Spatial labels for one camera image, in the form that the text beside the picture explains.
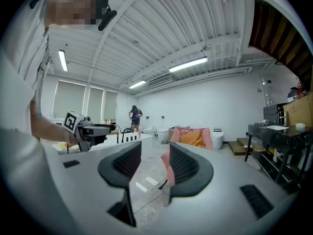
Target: shorts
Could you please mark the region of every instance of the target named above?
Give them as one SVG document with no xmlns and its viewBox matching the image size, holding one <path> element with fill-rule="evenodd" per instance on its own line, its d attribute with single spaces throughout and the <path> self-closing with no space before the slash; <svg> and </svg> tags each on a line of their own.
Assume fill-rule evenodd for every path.
<svg viewBox="0 0 313 235">
<path fill-rule="evenodd" d="M 140 124 L 140 120 L 139 119 L 133 119 L 132 120 L 132 125 L 139 125 Z"/>
</svg>

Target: toilet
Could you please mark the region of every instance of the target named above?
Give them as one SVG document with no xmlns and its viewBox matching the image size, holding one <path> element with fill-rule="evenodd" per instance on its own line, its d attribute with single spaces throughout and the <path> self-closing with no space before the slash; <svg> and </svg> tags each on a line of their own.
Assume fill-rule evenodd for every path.
<svg viewBox="0 0 313 235">
<path fill-rule="evenodd" d="M 152 127 L 149 126 L 149 127 L 146 128 L 146 129 L 142 129 L 142 133 L 143 133 L 143 134 L 149 135 L 149 136 L 151 136 L 151 137 L 154 137 L 155 134 L 156 134 L 156 132 L 157 132 L 157 129 L 156 129 L 155 126 L 152 126 Z"/>
<path fill-rule="evenodd" d="M 157 137 L 160 142 L 168 142 L 168 129 L 157 130 Z"/>
<path fill-rule="evenodd" d="M 212 148 L 214 150 L 221 149 L 223 145 L 223 137 L 224 137 L 224 132 L 222 131 L 221 128 L 213 129 L 213 132 L 211 133 L 211 139 L 212 139 Z"/>
</svg>

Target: wooden step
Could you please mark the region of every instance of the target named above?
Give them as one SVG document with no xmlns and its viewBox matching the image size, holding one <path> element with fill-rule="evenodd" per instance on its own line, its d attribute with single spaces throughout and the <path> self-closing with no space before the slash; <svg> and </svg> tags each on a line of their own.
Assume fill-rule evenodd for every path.
<svg viewBox="0 0 313 235">
<path fill-rule="evenodd" d="M 248 146 L 248 139 L 246 139 L 246 138 L 237 139 L 237 142 L 241 146 L 244 146 L 244 145 Z M 264 151 L 265 150 L 265 148 L 262 145 L 258 144 L 258 143 L 252 143 L 251 142 L 251 145 L 253 145 L 253 148 L 256 149 L 256 150 L 251 149 L 250 152 L 258 152 L 258 151 Z"/>
<path fill-rule="evenodd" d="M 241 143 L 239 143 L 237 141 L 231 141 L 231 142 L 228 142 L 228 145 L 229 145 L 231 151 L 233 152 L 233 154 L 235 154 L 236 156 L 242 156 L 242 155 L 246 154 L 246 149 L 242 147 L 243 145 Z"/>
</svg>

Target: pink sofa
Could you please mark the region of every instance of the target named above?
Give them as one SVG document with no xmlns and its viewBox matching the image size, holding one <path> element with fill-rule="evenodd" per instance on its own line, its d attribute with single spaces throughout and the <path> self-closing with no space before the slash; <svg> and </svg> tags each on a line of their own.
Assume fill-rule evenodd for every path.
<svg viewBox="0 0 313 235">
<path fill-rule="evenodd" d="M 171 142 L 179 142 L 179 138 L 182 135 L 188 134 L 194 131 L 202 131 L 202 141 L 205 145 L 205 148 L 208 150 L 212 150 L 211 146 L 211 135 L 209 128 L 203 129 L 184 129 L 175 127 L 174 133 L 171 138 Z M 167 180 L 171 182 L 175 182 L 174 173 L 172 167 L 170 166 L 170 146 L 167 148 L 166 152 L 161 156 L 161 159 L 165 165 L 165 169 L 167 171 Z"/>
</svg>

